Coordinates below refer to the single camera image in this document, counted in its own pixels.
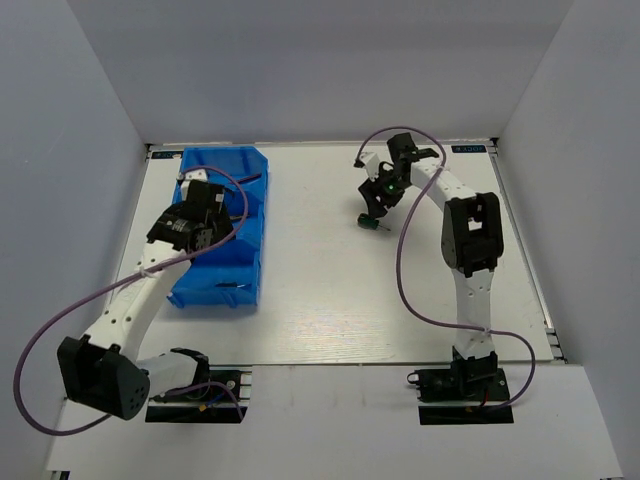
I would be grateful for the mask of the green stubby screwdriver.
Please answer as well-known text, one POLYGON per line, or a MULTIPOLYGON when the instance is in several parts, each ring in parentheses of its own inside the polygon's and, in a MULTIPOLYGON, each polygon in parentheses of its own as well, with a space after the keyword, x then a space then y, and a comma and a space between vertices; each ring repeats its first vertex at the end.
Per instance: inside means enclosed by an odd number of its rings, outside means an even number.
POLYGON ((379 219, 372 217, 369 214, 361 213, 357 218, 357 225, 360 228, 371 231, 389 231, 389 228, 384 226, 379 219))

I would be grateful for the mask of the yellow needle-nose pliers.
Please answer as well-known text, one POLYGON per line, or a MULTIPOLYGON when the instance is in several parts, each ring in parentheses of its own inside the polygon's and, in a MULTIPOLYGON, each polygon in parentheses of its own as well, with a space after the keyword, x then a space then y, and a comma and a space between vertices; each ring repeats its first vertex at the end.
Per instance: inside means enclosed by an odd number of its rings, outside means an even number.
POLYGON ((223 283, 218 283, 215 285, 216 289, 241 289, 241 290, 246 290, 246 289, 250 289, 252 288, 252 284, 251 283, 241 283, 238 284, 236 282, 223 282, 223 283))

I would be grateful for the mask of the long brown hex key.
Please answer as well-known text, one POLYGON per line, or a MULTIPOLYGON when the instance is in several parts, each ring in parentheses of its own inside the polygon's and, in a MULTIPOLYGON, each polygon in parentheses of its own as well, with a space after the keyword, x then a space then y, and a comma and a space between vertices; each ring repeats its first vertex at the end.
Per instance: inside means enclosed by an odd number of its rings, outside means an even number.
POLYGON ((252 175, 249 175, 249 176, 243 177, 243 178, 241 178, 241 179, 238 179, 238 180, 236 180, 236 182, 237 182, 238 184, 245 184, 245 183, 248 183, 248 182, 251 182, 251 181, 257 180, 257 179, 259 179, 261 176, 262 176, 262 174, 261 174, 261 173, 256 173, 256 174, 252 174, 252 175))

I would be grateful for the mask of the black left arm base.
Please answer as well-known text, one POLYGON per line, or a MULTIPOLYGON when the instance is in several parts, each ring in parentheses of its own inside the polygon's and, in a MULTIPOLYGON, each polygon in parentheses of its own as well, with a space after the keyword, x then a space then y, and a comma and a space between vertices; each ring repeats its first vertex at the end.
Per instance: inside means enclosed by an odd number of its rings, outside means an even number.
POLYGON ((241 424, 247 413, 252 387, 249 367, 211 367, 206 385, 181 395, 157 396, 148 401, 145 422, 149 424, 241 424))

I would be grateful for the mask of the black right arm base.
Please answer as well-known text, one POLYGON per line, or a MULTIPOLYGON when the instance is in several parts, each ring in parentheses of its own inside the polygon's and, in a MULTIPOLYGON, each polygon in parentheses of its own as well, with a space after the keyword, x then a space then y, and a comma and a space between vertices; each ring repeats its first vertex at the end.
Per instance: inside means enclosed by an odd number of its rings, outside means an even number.
POLYGON ((446 368, 409 373, 417 390, 422 426, 507 425, 514 422, 509 387, 498 356, 465 359, 458 352, 446 368))

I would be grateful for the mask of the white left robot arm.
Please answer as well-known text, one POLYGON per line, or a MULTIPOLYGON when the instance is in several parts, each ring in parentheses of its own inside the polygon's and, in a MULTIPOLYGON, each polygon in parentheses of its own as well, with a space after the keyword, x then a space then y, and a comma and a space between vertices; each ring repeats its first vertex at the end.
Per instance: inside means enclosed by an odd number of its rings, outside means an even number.
POLYGON ((149 398, 180 390, 199 399, 209 392, 206 355, 181 347, 146 360, 138 354, 162 303, 191 266, 180 256, 232 232, 225 193, 225 187, 206 180, 188 181, 182 201, 167 208, 148 233, 139 279, 118 289, 81 338, 62 341, 57 358, 70 400, 130 420, 149 398))

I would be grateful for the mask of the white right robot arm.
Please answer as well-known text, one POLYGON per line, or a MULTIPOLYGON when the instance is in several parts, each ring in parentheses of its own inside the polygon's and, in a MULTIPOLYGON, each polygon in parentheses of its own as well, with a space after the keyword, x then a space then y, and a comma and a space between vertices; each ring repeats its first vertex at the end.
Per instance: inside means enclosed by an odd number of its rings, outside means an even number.
POLYGON ((442 212, 440 248, 456 288, 456 339, 451 374, 453 390, 472 399, 488 385, 497 369, 492 340, 490 290, 504 252, 500 202, 494 193, 478 193, 445 168, 442 147, 419 148, 409 132, 387 141, 390 159, 382 160, 360 147, 354 166, 366 171, 358 187, 367 211, 358 218, 366 229, 378 230, 380 219, 414 187, 442 212))

